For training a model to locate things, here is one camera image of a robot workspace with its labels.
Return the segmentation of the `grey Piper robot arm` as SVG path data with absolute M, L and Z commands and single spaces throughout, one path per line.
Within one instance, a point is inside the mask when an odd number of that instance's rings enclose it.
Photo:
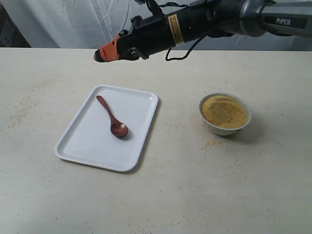
M 167 2 L 175 11 L 164 14 L 163 6 L 146 1 L 151 16 L 131 19 L 131 28 L 120 31 L 97 49 L 94 60 L 111 62 L 148 59 L 150 55 L 170 52 L 187 42 L 197 45 L 205 37 L 233 35 L 260 37 L 312 35 L 311 1 L 276 2 L 274 0 L 197 0 L 189 4 Z

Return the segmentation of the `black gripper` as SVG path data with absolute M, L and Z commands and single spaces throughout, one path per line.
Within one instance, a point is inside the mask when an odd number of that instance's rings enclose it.
M 232 36 L 226 27 L 236 25 L 241 17 L 238 13 L 227 13 L 225 3 L 224 0 L 197 0 L 186 5 L 175 2 L 159 5 L 148 0 L 146 4 L 151 16 L 131 18 L 130 29 L 121 31 L 117 39 L 96 50 L 94 60 L 148 59 L 153 54 L 170 51 L 190 41 L 198 44 L 206 36 Z

